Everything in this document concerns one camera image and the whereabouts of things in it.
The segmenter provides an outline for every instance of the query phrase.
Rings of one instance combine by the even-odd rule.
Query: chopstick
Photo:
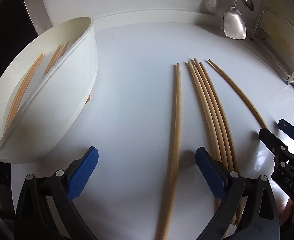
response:
[[[199,96],[199,98],[201,100],[201,104],[203,105],[203,108],[204,108],[205,117],[206,117],[208,128],[209,128],[209,134],[210,134],[210,138],[211,138],[211,142],[212,142],[212,146],[213,146],[215,160],[221,162],[222,160],[220,157],[218,138],[217,138],[217,134],[216,134],[216,130],[215,130],[213,117],[211,115],[208,102],[206,100],[205,92],[200,84],[200,81],[199,81],[197,74],[196,74],[196,70],[194,69],[193,65],[191,64],[190,61],[188,61],[187,64],[188,64],[189,69],[190,69],[192,76],[194,78],[194,82],[195,82],[195,85],[196,85],[196,88],[198,91],[198,96]]]
[[[68,41],[68,42],[65,44],[65,46],[63,47],[63,49],[62,49],[62,51],[61,51],[61,53],[60,53],[60,55],[59,55],[58,60],[60,60],[60,58],[65,54],[68,45],[69,45],[69,41]]]
[[[18,111],[18,108],[20,106],[21,100],[27,90],[27,87],[28,87],[32,77],[34,76],[36,70],[38,69],[39,65],[41,64],[42,60],[45,58],[45,55],[46,54],[43,54],[43,53],[41,53],[39,55],[39,57],[36,59],[34,64],[28,70],[27,75],[23,79],[23,81],[17,91],[17,94],[15,95],[15,98],[13,99],[12,105],[10,107],[4,131],[6,131],[8,129],[12,120],[15,118],[17,111]]]
[[[210,89],[211,89],[211,91],[212,91],[212,93],[213,93],[213,95],[215,97],[215,101],[216,101],[216,103],[218,105],[218,111],[221,113],[221,117],[222,117],[222,121],[223,121],[223,127],[224,127],[222,129],[222,131],[226,132],[227,140],[228,140],[227,143],[229,145],[229,147],[226,147],[227,145],[225,143],[226,153],[227,153],[227,158],[228,158],[228,164],[230,162],[232,162],[232,164],[233,164],[233,167],[230,167],[228,165],[228,170],[229,171],[234,170],[234,171],[239,173],[238,162],[237,162],[237,158],[236,158],[236,154],[235,154],[234,141],[233,141],[232,132],[230,130],[229,123],[228,123],[228,120],[227,120],[227,117],[226,117],[226,113],[224,111],[224,108],[222,106],[220,98],[219,98],[219,96],[217,94],[217,91],[216,91],[216,89],[214,87],[214,84],[213,84],[210,76],[208,75],[204,65],[201,62],[199,62],[199,66],[201,67],[201,69],[202,69],[202,71],[203,71],[203,73],[205,75],[205,78],[206,78],[206,80],[207,80],[207,82],[209,84],[209,87],[210,87]],[[242,207],[242,200],[240,201],[240,204],[239,204],[239,206],[238,206],[238,208],[236,210],[236,217],[235,217],[235,223],[234,223],[236,225],[238,225],[238,223],[240,221],[240,218],[242,216],[242,208],[241,207]]]
[[[226,129],[224,126],[224,122],[223,122],[223,118],[222,115],[220,113],[217,101],[215,99],[214,93],[209,85],[209,82],[200,66],[199,61],[194,58],[196,66],[197,66],[197,70],[198,70],[198,78],[202,79],[202,82],[204,84],[204,90],[207,91],[207,101],[209,102],[209,106],[211,107],[211,112],[212,112],[212,116],[214,119],[214,123],[216,123],[216,133],[217,133],[217,137],[220,138],[220,140],[218,140],[219,142],[219,149],[220,149],[220,156],[222,159],[222,163],[223,165],[229,170],[232,171],[233,170],[233,161],[232,161],[232,157],[231,157],[231,152],[230,152],[230,148],[229,148],[229,143],[228,143],[228,138],[227,138],[227,133],[226,133]]]
[[[175,132],[173,157],[171,163],[171,170],[169,175],[169,198],[165,211],[164,223],[161,227],[160,240],[167,240],[171,216],[173,213],[175,191],[177,185],[178,168],[179,168],[179,152],[181,141],[181,126],[182,126],[182,80],[180,73],[180,63],[176,66],[176,109],[175,109]]]
[[[56,64],[58,57],[60,56],[61,51],[63,50],[63,46],[64,46],[64,44],[62,46],[61,45],[58,46],[58,48],[56,49],[55,53],[53,54],[53,56],[48,64],[43,76],[45,76],[51,70],[51,68]]]
[[[250,109],[252,114],[255,116],[256,120],[260,124],[262,128],[267,128],[266,123],[264,122],[262,116],[259,114],[253,103],[248,99],[248,97],[244,94],[244,92],[236,85],[236,83],[212,60],[208,60],[208,63],[229,83],[229,85],[236,91],[236,93],[242,98],[244,103]]]

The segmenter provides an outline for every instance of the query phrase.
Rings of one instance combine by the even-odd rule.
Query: white countertop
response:
[[[260,126],[233,89],[205,60],[212,59],[244,91],[271,132],[294,154],[294,141],[276,128],[294,125],[294,89],[261,59],[248,39],[182,23],[139,23],[96,32],[98,75],[76,122],[41,160],[13,164],[15,206],[29,173],[51,176],[90,146],[99,161],[74,204],[98,239],[154,239],[167,171],[174,66],[182,66],[183,123],[180,173],[168,239],[196,239],[214,214],[214,198],[195,164],[195,151],[212,152],[202,107],[186,62],[202,61],[226,111],[243,177],[268,176],[276,202],[287,195],[270,179],[273,155],[258,139]]]

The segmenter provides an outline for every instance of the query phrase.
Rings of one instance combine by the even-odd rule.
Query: bamboo chopstick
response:
[[[179,168],[179,152],[180,152],[180,139],[181,139],[181,126],[182,126],[182,80],[180,73],[180,63],[176,67],[176,113],[175,113],[175,133],[174,133],[174,146],[173,158],[171,163],[171,171],[169,177],[169,198],[165,212],[164,223],[161,228],[160,240],[167,240],[171,216],[174,207],[174,198],[177,185],[178,168]]]
[[[264,122],[262,116],[259,114],[253,103],[248,99],[248,97],[244,94],[244,92],[236,85],[236,83],[219,67],[217,66],[213,61],[210,59],[208,60],[208,63],[229,83],[229,85],[236,91],[236,93],[242,98],[244,103],[247,105],[247,107],[250,109],[250,111],[255,116],[256,120],[260,124],[262,128],[267,129],[267,125]]]
[[[60,53],[60,55],[59,55],[58,60],[60,60],[60,58],[65,54],[68,45],[69,45],[69,41],[68,41],[68,42],[65,44],[65,46],[63,47],[63,49],[62,49],[62,51],[61,51],[61,53]]]
[[[228,144],[229,144],[229,150],[230,150],[230,154],[231,154],[231,159],[232,159],[232,164],[233,164],[233,170],[239,173],[239,167],[238,167],[238,162],[237,162],[237,157],[235,154],[235,147],[234,147],[234,141],[233,141],[233,137],[232,137],[232,132],[230,130],[229,127],[229,123],[226,117],[226,113],[224,111],[224,108],[222,106],[222,103],[220,101],[220,98],[217,94],[217,91],[215,89],[215,86],[210,78],[210,76],[208,75],[204,65],[200,62],[199,66],[201,67],[202,71],[204,72],[204,75],[209,83],[209,86],[214,94],[214,97],[216,99],[216,102],[218,104],[218,108],[219,108],[219,112],[221,113],[221,117],[223,119],[223,123],[224,123],[224,128],[225,128],[225,132],[227,133],[227,138],[228,138]],[[240,201],[240,204],[236,210],[236,217],[235,217],[235,223],[236,225],[238,225],[240,218],[242,216],[242,200]]]
[[[48,64],[43,76],[45,76],[51,70],[51,68],[56,64],[58,57],[62,51],[62,48],[63,47],[61,45],[58,46],[58,48],[56,49],[55,53],[53,54],[53,56]]]
[[[27,75],[23,79],[23,81],[22,81],[22,83],[21,83],[21,85],[20,85],[20,87],[19,87],[19,89],[17,91],[17,94],[15,95],[15,98],[13,99],[12,105],[10,107],[4,131],[7,130],[7,128],[11,124],[12,120],[16,116],[18,108],[19,108],[20,103],[21,103],[21,100],[22,100],[22,98],[23,98],[23,96],[24,96],[24,94],[25,94],[25,92],[27,90],[27,87],[28,87],[32,77],[34,76],[37,68],[39,67],[40,63],[45,58],[45,55],[46,54],[43,54],[43,53],[40,54],[40,56],[36,59],[34,64],[30,67],[30,69],[27,72]]]
[[[208,102],[206,100],[204,90],[201,87],[200,81],[197,77],[197,74],[196,74],[196,71],[195,71],[193,65],[190,63],[190,61],[188,61],[187,63],[188,63],[189,69],[192,73],[192,76],[194,78],[194,82],[195,82],[195,85],[196,85],[196,88],[198,91],[198,95],[201,100],[201,104],[203,105],[203,108],[204,108],[204,112],[205,112],[205,116],[206,116],[206,120],[207,120],[207,124],[208,124],[208,128],[209,128],[210,138],[211,138],[211,142],[212,142],[212,146],[213,146],[215,160],[221,161],[215,125],[214,125],[213,117],[210,113],[210,108],[209,108]]]
[[[202,70],[202,67],[200,66],[202,63],[201,62],[199,63],[199,61],[196,58],[194,58],[194,60],[195,60],[198,72],[200,74],[200,77],[203,80],[206,90],[208,92],[209,101],[212,102],[211,104],[213,106],[213,111],[215,112],[215,117],[217,118],[217,123],[221,131],[220,135],[222,136],[223,141],[220,142],[220,148],[224,148],[224,150],[220,151],[220,155],[222,160],[226,160],[226,163],[223,162],[223,164],[229,171],[233,171],[234,166],[233,166],[232,155],[231,155],[231,151],[230,151],[230,147],[228,143],[227,132],[226,132],[226,128],[223,122],[221,112],[218,107],[218,103],[216,101],[212,88],[210,87],[209,82]]]
[[[218,139],[221,162],[223,163],[223,165],[225,167],[228,167],[223,135],[222,135],[222,131],[221,131],[221,128],[220,128],[220,125],[219,125],[219,122],[218,122],[217,114],[216,114],[215,109],[214,109],[213,102],[212,102],[212,100],[211,100],[211,98],[209,96],[209,93],[208,93],[207,88],[206,88],[206,86],[204,84],[204,81],[202,80],[202,78],[201,78],[201,76],[200,76],[200,74],[198,72],[198,69],[196,68],[195,65],[193,67],[195,69],[195,72],[196,72],[196,75],[197,75],[198,80],[200,82],[200,85],[201,85],[201,87],[202,87],[202,89],[204,91],[204,94],[205,94],[205,97],[206,97],[206,100],[207,100],[207,103],[208,103],[208,106],[209,106],[209,110],[210,110],[211,116],[212,116],[213,121],[214,121],[215,131],[216,131],[216,135],[217,135],[217,139]]]

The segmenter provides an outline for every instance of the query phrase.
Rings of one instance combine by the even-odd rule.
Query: white bowl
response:
[[[0,161],[32,162],[47,154],[76,120],[97,75],[94,20],[81,17],[41,34],[10,63],[0,78]],[[42,78],[57,47],[69,49]],[[46,57],[4,132],[9,109],[28,69],[40,53]]]

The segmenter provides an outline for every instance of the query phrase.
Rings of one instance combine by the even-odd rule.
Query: screw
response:
[[[237,178],[237,177],[238,177],[238,173],[235,172],[235,171],[231,171],[231,172],[229,173],[229,175],[231,175],[233,178]]]
[[[63,170],[56,171],[56,176],[57,177],[61,177],[64,174],[65,174],[65,172]]]
[[[266,177],[265,175],[261,175],[261,176],[260,176],[260,179],[261,179],[262,181],[267,181],[267,177]]]
[[[32,174],[27,175],[26,180],[32,180],[34,176]]]

